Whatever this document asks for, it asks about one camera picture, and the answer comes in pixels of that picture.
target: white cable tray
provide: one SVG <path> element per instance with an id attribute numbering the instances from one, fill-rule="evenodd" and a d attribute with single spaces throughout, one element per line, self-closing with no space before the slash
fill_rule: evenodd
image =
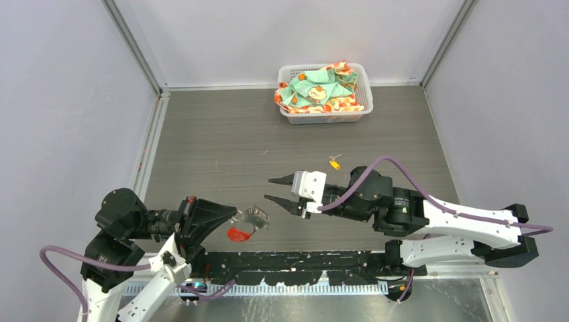
<path id="1" fill-rule="evenodd" d="M 138 295 L 147 285 L 147 282 L 130 282 L 125 288 L 123 296 L 134 297 Z M 208 284 L 207 292 L 204 295 L 211 295 L 219 290 L 222 285 Z M 180 288 L 175 288 L 170 296 L 179 296 Z M 378 282 L 375 285 L 341 285 L 330 286 L 328 281 L 321 281 L 314 285 L 285 286 L 279 284 L 270 286 L 262 283 L 261 285 L 234 285 L 229 292 L 225 293 L 226 297 L 252 297 L 252 296 L 317 296 L 317 295 L 378 295 L 388 294 L 386 282 Z"/>

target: metal frame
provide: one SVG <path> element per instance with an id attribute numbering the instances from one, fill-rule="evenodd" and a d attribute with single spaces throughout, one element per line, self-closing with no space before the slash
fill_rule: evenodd
<path id="1" fill-rule="evenodd" d="M 154 257 L 156 254 L 147 253 L 144 255 L 140 263 L 146 263 L 149 258 Z M 416 276 L 415 280 L 452 280 L 452 279 L 477 279 L 482 283 L 484 292 L 494 292 L 493 297 L 488 298 L 488 307 L 500 306 L 496 303 L 501 303 L 501 298 L 499 292 L 496 288 L 495 281 L 499 279 L 499 275 L 496 273 L 494 268 L 484 265 L 482 260 L 468 260 L 468 261 L 451 261 L 438 264 L 428 264 L 427 271 L 429 274 L 427 276 Z M 134 275 L 129 279 L 129 285 L 125 289 L 124 296 L 135 296 L 140 292 L 144 285 L 154 277 L 154 273 L 148 270 L 134 272 Z M 192 282 L 202 282 L 201 278 L 189 278 L 186 280 L 188 283 Z M 257 295 L 295 295 L 298 294 L 301 286 L 285 286 L 278 285 L 277 287 L 269 287 L 262 283 L 259 286 L 239 286 L 235 285 L 235 290 L 232 291 L 228 296 L 257 296 Z M 382 285 L 362 285 L 362 286 L 329 286 L 328 277 L 324 272 L 320 277 L 317 284 L 312 288 L 306 288 L 305 291 L 309 291 L 310 295 L 331 295 L 331 294 L 343 294 L 343 295 L 366 295 L 366 294 L 381 294 L 384 290 L 381 289 Z M 172 292 L 171 295 L 178 295 L 179 290 Z M 503 319 L 496 319 L 495 321 L 507 321 Z"/>
<path id="2" fill-rule="evenodd" d="M 200 278 L 187 280 L 187 283 L 202 282 Z M 129 282 L 123 291 L 123 297 L 135 297 L 144 289 L 149 283 L 148 280 L 140 280 L 136 282 Z M 217 290 L 223 288 L 222 285 L 210 284 L 207 292 L 204 295 L 211 295 Z M 330 286 L 326 279 L 321 279 L 314 285 L 298 285 L 298 286 L 285 286 L 276 285 L 270 286 L 265 282 L 259 285 L 233 285 L 231 289 L 224 294 L 226 297 L 252 297 L 252 296 L 319 296 L 319 295 L 384 295 L 388 294 L 387 282 L 378 282 L 375 285 L 341 285 Z M 179 296 L 183 291 L 180 288 L 175 288 L 169 295 Z"/>
<path id="3" fill-rule="evenodd" d="M 101 0 L 101 2 L 117 26 L 119 33 L 125 40 L 127 47 L 138 63 L 138 66 L 141 68 L 144 76 L 146 79 L 148 79 L 150 86 L 154 89 L 156 94 L 160 94 L 163 91 L 163 88 L 167 87 L 168 85 L 164 80 L 162 72 L 158 68 L 158 64 L 154 59 L 154 55 L 146 43 L 146 39 L 144 38 L 144 35 L 140 28 L 136 29 L 136 36 L 133 33 L 132 26 L 138 27 L 138 24 L 131 23 L 129 25 L 124 18 L 124 14 L 128 14 L 131 20 L 134 20 L 134 14 L 131 10 L 129 10 L 130 6 L 127 2 L 122 1 L 120 9 L 115 0 Z"/>
<path id="4" fill-rule="evenodd" d="M 370 82 L 371 87 L 395 87 L 395 86 L 419 86 L 416 80 L 409 80 L 407 82 Z M 277 89 L 277 84 L 269 85 L 228 85 L 228 86 L 206 86 L 206 87 L 172 87 L 172 92 L 188 92 L 188 91 L 226 91 L 238 89 Z"/>
<path id="5" fill-rule="evenodd" d="M 472 9 L 474 9 L 474 6 L 477 3 L 478 0 L 464 0 L 462 2 L 462 5 L 460 6 L 458 13 L 456 14 L 456 17 L 454 18 L 453 22 L 450 25 L 450 29 L 448 30 L 445 38 L 443 39 L 443 42 L 441 43 L 441 46 L 437 50 L 437 53 L 435 54 L 435 57 L 431 61 L 429 68 L 427 68 L 427 72 L 425 73 L 423 80 L 419 83 L 421 87 L 423 88 L 427 87 L 427 85 L 433 78 L 433 75 L 437 71 L 437 68 L 439 67 L 441 61 L 446 55 L 448 48 L 450 48 L 450 46 L 452 45 L 454 39 L 456 38 L 456 35 L 458 35 L 458 33 L 460 32 L 462 26 L 464 25 L 464 22 L 468 19 L 470 12 L 472 12 Z"/>
<path id="6" fill-rule="evenodd" d="M 423 96 L 425 96 L 425 100 L 427 101 L 427 106 L 429 107 L 429 113 L 431 113 L 431 119 L 433 120 L 433 123 L 435 125 L 435 131 L 437 132 L 437 137 L 439 138 L 439 141 L 441 141 L 441 136 L 439 135 L 439 127 L 437 125 L 437 121 L 435 119 L 435 116 L 433 115 L 433 109 L 431 108 L 431 101 L 429 100 L 429 95 L 427 95 L 427 89 L 425 89 L 423 87 Z M 460 191 L 460 188 L 458 187 L 458 185 L 454 184 L 456 182 L 455 178 L 456 175 L 454 174 L 454 169 L 450 166 L 450 162 L 448 162 L 448 152 L 446 150 L 446 145 L 443 144 L 443 142 L 441 142 L 441 149 L 443 150 L 443 155 L 445 157 L 445 162 L 448 166 L 448 172 L 450 173 L 450 178 L 452 180 L 452 183 L 454 185 L 454 190 L 456 191 L 456 196 L 458 197 L 458 203 L 460 204 L 460 196 L 462 196 L 462 193 Z"/>
<path id="7" fill-rule="evenodd" d="M 142 150 L 142 155 L 140 156 L 140 161 L 136 168 L 134 181 L 131 184 L 133 187 L 132 190 L 142 201 L 144 201 L 144 198 L 146 197 L 148 183 L 150 182 L 150 174 L 152 172 L 152 166 L 154 165 L 156 150 L 158 149 L 158 141 L 160 140 L 160 134 L 162 133 L 162 125 L 164 124 L 164 116 L 166 115 L 169 101 L 170 90 L 166 89 L 166 91 L 162 92 L 158 102 L 156 103 L 156 107 L 152 112 L 148 131 L 146 132 L 146 137 L 144 139 L 144 149 Z"/>
<path id="8" fill-rule="evenodd" d="M 484 292 L 486 303 L 488 303 L 488 309 L 490 310 L 492 320 L 512 321 L 508 312 L 506 312 L 506 305 L 504 304 L 503 298 L 500 294 L 498 280 L 480 279 L 480 284 L 482 285 L 482 291 Z"/>

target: teal cloth with cartoon print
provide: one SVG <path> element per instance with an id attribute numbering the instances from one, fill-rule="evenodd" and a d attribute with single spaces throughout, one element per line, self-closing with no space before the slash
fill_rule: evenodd
<path id="1" fill-rule="evenodd" d="M 347 97 L 354 92 L 358 75 L 338 75 L 333 69 L 309 70 L 298 74 L 289 86 L 282 89 L 284 105 L 304 107 L 309 105 L 324 106 L 334 97 Z"/>

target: gray wood-grain floor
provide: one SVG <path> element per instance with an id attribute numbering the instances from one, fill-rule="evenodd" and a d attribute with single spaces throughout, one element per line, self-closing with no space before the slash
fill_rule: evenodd
<path id="1" fill-rule="evenodd" d="M 208 250 L 382 250 L 392 238 L 371 223 L 313 215 L 304 220 L 263 199 L 289 198 L 290 188 L 267 183 L 296 170 L 328 173 L 347 185 L 351 169 L 393 155 L 437 198 L 457 202 L 435 126 L 419 87 L 375 87 L 374 111 L 357 123 L 291 125 L 273 102 L 272 89 L 173 92 L 150 177 L 149 209 L 177 209 L 187 195 L 246 209 L 257 205 L 270 226 L 234 243 L 226 224 L 204 242 Z M 328 156 L 341 154 L 341 170 Z M 377 170 L 411 188 L 391 164 Z M 157 245 L 144 243 L 146 251 Z"/>

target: red spot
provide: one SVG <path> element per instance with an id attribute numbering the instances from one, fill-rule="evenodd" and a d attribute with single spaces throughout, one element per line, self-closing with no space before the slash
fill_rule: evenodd
<path id="1" fill-rule="evenodd" d="M 234 242 L 240 243 L 244 242 L 247 239 L 251 238 L 250 233 L 246 233 L 245 231 L 240 231 L 239 229 L 233 227 L 227 231 L 227 236 Z"/>
<path id="2" fill-rule="evenodd" d="M 205 266 L 205 274 L 203 275 L 204 280 L 209 280 L 208 274 L 209 274 L 209 264 Z"/>

